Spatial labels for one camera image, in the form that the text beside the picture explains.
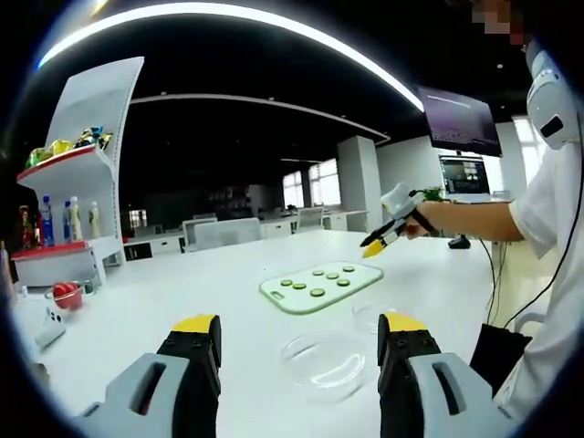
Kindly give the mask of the person's right hand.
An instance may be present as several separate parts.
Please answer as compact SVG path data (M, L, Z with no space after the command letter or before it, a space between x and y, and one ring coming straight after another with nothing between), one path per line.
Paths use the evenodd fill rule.
M408 239L424 236L436 235L438 231L430 224L418 209L414 209L407 216L405 222L405 235Z

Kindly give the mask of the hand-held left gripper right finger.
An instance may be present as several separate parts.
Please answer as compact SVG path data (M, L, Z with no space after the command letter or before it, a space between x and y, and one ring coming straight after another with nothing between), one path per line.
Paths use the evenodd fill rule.
M442 353L420 321L389 311L378 322L381 437L509 437L516 421L460 357Z

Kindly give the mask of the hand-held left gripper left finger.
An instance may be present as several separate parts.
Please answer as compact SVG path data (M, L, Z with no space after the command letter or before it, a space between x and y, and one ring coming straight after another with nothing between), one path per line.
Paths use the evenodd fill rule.
M106 388L105 401L75 418L87 437L215 437L221 393L220 317L197 315L173 326Z

